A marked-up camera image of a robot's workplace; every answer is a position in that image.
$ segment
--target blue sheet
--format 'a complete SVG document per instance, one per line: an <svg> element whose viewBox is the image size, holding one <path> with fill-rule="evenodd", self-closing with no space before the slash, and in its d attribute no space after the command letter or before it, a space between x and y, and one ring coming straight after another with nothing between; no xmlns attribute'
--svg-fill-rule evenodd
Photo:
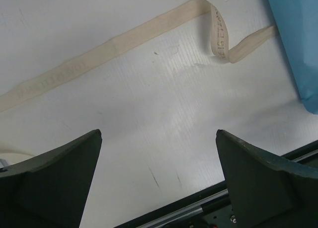
<svg viewBox="0 0 318 228"><path fill-rule="evenodd" d="M318 114L318 0L269 0L306 109Z"/></svg>

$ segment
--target black metal frame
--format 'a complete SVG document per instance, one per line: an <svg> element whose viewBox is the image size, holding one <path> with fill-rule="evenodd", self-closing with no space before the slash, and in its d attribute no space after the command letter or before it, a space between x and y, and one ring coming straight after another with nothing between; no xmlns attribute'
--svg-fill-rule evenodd
<svg viewBox="0 0 318 228"><path fill-rule="evenodd" d="M315 151L318 151L318 141L315 141L313 143L310 143L306 146L303 146L299 149L296 149L294 151L291 151L285 155L282 155L282 157L288 159L288 160L294 160L298 161L299 163L308 162L309 160L313 158L317 158L318 153L314 153ZM155 211L149 212L143 216L140 216L138 218L135 218L129 222L126 222L122 225L119 225L115 228L137 228L140 226L143 226L151 221L154 221L156 219L159 219L163 216L166 216L170 213L173 213L177 210L180 210L184 207L190 206L193 203L196 203L200 200L206 199L210 196L213 196L221 191L224 191L227 189L226 182L222 181L216 185L213 185L209 188L206 188L202 191L199 191L197 193L194 193L186 198L180 199L176 202L173 202L167 206L164 206L162 208L159 208ZM228 195L222 197L223 204L230 204L230 198Z"/></svg>

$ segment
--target beige ribbon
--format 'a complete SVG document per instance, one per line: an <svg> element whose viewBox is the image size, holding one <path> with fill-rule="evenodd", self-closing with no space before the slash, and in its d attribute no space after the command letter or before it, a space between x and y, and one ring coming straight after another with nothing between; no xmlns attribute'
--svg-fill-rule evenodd
<svg viewBox="0 0 318 228"><path fill-rule="evenodd" d="M231 63L240 61L267 39L277 34L276 26L263 28L250 34L229 50L228 31L219 11L206 0L191 0L110 39L87 53L21 83L0 96L0 112L73 80L107 61L208 12L211 12L212 16L212 52Z"/></svg>

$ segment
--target white corrugated plastic sheet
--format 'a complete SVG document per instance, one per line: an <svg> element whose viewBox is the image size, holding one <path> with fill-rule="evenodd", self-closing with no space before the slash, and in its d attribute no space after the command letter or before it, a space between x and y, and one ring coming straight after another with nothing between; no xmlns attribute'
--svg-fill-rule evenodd
<svg viewBox="0 0 318 228"><path fill-rule="evenodd" d="M0 0L0 94L189 0ZM208 0L230 48L273 24L267 0ZM0 150L34 155L100 129L81 227L113 227L224 179L217 129L276 154L318 139L277 36L212 57L210 15L0 114Z"/></svg>

